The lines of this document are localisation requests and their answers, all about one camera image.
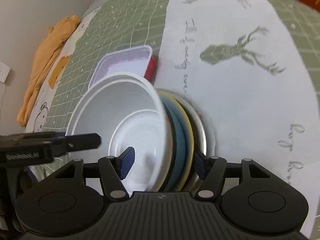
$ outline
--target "cutting mat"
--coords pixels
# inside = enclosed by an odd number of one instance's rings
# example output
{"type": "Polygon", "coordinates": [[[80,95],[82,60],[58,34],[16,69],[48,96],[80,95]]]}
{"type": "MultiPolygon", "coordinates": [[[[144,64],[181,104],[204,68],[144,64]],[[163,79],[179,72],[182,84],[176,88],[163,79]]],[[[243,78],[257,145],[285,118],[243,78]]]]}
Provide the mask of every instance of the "cutting mat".
{"type": "Polygon", "coordinates": [[[169,0],[110,0],[78,41],[53,98],[43,131],[65,131],[99,60],[109,52],[148,44],[160,50],[169,0]]]}

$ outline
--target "metal screw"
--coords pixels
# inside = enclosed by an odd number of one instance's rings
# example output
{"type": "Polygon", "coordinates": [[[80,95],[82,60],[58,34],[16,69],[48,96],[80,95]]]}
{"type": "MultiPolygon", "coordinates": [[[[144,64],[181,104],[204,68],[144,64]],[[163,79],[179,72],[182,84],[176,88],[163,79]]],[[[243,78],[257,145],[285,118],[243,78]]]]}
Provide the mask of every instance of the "metal screw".
{"type": "Polygon", "coordinates": [[[110,192],[110,196],[112,198],[122,198],[125,196],[125,192],[123,190],[113,190],[110,192]]]}
{"type": "Polygon", "coordinates": [[[214,193],[211,190],[201,190],[198,192],[198,196],[201,198],[211,198],[214,196],[214,193]]]}

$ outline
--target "blue plate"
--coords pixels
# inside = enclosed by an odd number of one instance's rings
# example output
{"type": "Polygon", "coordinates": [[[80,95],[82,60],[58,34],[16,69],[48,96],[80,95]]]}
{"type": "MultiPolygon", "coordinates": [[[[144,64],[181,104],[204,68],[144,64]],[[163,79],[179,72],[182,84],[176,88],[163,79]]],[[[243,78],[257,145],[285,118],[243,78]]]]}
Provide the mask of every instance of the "blue plate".
{"type": "Polygon", "coordinates": [[[167,101],[166,96],[161,94],[159,96],[161,99],[163,99],[164,104],[167,106],[169,110],[169,114],[173,121],[172,132],[175,134],[175,137],[176,137],[176,144],[173,146],[175,147],[175,152],[176,152],[174,166],[173,166],[169,181],[166,187],[164,188],[164,191],[170,191],[173,188],[173,186],[177,183],[181,175],[181,172],[183,170],[184,161],[186,157],[186,142],[185,142],[183,130],[179,123],[179,120],[177,119],[174,112],[170,109],[169,104],[166,103],[167,101]]]}
{"type": "Polygon", "coordinates": [[[184,166],[181,172],[180,177],[178,178],[177,183],[173,186],[172,191],[180,191],[182,190],[184,184],[186,183],[193,160],[193,151],[194,151],[194,138],[193,138],[193,131],[191,127],[190,120],[182,108],[182,106],[175,100],[173,97],[168,95],[164,91],[158,91],[158,94],[161,100],[166,104],[168,108],[174,113],[177,117],[183,134],[185,138],[185,161],[184,166]]]}
{"type": "Polygon", "coordinates": [[[172,171],[173,171],[173,167],[174,167],[174,164],[176,162],[176,133],[174,132],[174,123],[173,123],[173,119],[172,119],[172,116],[169,112],[169,108],[163,103],[163,107],[165,109],[165,113],[167,114],[167,118],[169,120],[169,125],[170,125],[170,130],[171,130],[171,136],[172,136],[172,145],[171,145],[171,150],[172,150],[172,158],[171,158],[171,161],[170,161],[170,167],[169,167],[169,171],[167,173],[167,176],[165,177],[165,180],[162,184],[162,186],[160,187],[159,191],[164,191],[165,187],[167,187],[167,184],[168,184],[168,181],[171,177],[171,174],[172,174],[172,171]]]}

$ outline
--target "deer print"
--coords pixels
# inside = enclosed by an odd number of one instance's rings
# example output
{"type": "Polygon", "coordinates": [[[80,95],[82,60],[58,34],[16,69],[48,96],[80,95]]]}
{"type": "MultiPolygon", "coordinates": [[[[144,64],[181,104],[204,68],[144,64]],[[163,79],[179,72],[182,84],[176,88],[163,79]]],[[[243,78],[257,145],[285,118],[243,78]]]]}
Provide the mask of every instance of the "deer print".
{"type": "Polygon", "coordinates": [[[231,59],[232,57],[241,57],[250,65],[258,65],[262,69],[268,71],[268,73],[271,75],[280,74],[285,70],[285,68],[276,66],[277,63],[265,65],[259,60],[259,57],[263,57],[263,55],[245,48],[247,44],[257,39],[253,37],[254,34],[259,33],[266,35],[267,32],[268,29],[258,26],[248,36],[241,36],[235,45],[221,44],[209,46],[200,54],[200,58],[202,61],[205,61],[211,65],[216,65],[217,63],[223,60],[231,59]]]}

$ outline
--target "white plastic bowl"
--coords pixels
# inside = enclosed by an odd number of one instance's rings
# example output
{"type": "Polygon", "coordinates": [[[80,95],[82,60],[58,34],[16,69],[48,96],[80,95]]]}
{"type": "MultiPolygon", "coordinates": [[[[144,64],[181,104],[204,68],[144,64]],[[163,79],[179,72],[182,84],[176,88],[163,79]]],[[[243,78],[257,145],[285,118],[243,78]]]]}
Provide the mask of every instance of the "white plastic bowl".
{"type": "Polygon", "coordinates": [[[159,190],[172,160],[172,130],[157,92],[146,79],[117,73],[88,90],[73,112],[66,134],[93,132],[101,136],[101,146],[73,152],[71,159],[93,163],[134,147],[135,162],[122,181],[126,190],[130,195],[133,191],[159,190]]]}

